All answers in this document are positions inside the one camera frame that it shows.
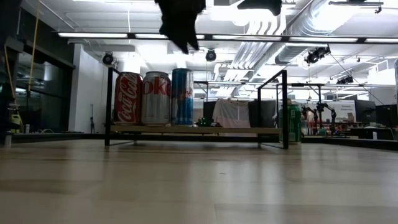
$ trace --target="camera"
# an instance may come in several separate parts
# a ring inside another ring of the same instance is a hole
[[[217,58],[217,54],[213,49],[209,49],[206,54],[206,61],[214,62]]]
[[[114,65],[114,63],[115,63],[115,59],[113,57],[113,53],[112,52],[106,52],[105,56],[102,58],[102,62],[107,67],[112,67]]]

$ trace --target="red bull can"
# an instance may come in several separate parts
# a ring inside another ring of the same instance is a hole
[[[171,124],[193,125],[193,71],[177,68],[172,72]]]

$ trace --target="coca-cola can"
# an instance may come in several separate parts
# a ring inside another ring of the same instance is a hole
[[[116,79],[114,122],[141,123],[142,79],[139,74],[122,72]]]
[[[148,72],[142,87],[142,123],[164,126],[170,123],[170,79],[164,72]]]

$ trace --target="coca-cola logo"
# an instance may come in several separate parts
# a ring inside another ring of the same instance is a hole
[[[122,111],[118,111],[118,118],[122,122],[136,122],[136,98],[138,95],[137,76],[132,74],[123,74],[120,78],[119,89],[120,93],[118,100],[122,104]]]
[[[144,82],[144,95],[154,93],[155,95],[167,95],[170,96],[170,82],[162,77],[155,77],[154,82]]]

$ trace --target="spotlight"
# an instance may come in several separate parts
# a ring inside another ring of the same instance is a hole
[[[105,66],[107,67],[112,67],[115,63],[115,59],[113,57],[112,52],[106,52],[104,58],[102,59],[102,62],[104,63]]]
[[[208,62],[214,62],[217,58],[217,54],[213,49],[209,49],[206,54],[206,61]]]
[[[329,46],[319,47],[316,48],[314,51],[309,52],[304,61],[309,65],[312,63],[317,63],[319,60],[323,59],[326,55],[330,53],[331,51]]]
[[[350,84],[350,83],[354,83],[354,78],[351,75],[337,80],[336,84]]]

